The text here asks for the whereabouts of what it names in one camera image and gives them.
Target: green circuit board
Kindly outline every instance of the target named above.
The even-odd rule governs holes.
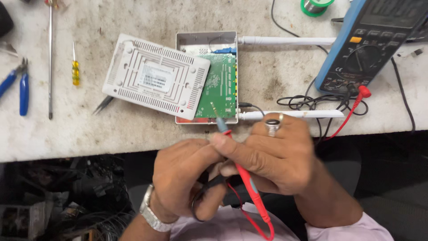
[[[203,54],[198,57],[211,61],[195,117],[215,118],[214,103],[222,118],[236,115],[236,61],[232,54]]]

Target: yellow screwdriver handle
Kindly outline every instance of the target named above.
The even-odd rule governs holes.
[[[79,63],[77,61],[73,61],[73,69],[71,71],[71,73],[73,74],[73,84],[74,85],[79,85]]]

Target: yellow screwdriver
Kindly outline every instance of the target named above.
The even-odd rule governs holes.
[[[71,73],[73,74],[73,84],[79,85],[79,63],[76,61],[76,53],[74,51],[74,41],[73,41],[73,69]]]

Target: orange button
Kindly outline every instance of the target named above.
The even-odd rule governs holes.
[[[351,43],[359,43],[359,42],[361,42],[361,40],[362,40],[363,38],[360,38],[360,37],[352,37],[350,40],[349,40],[349,42],[351,42]]]

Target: solder wire spool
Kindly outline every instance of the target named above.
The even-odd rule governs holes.
[[[301,0],[300,8],[309,17],[318,17],[325,13],[334,0]]]

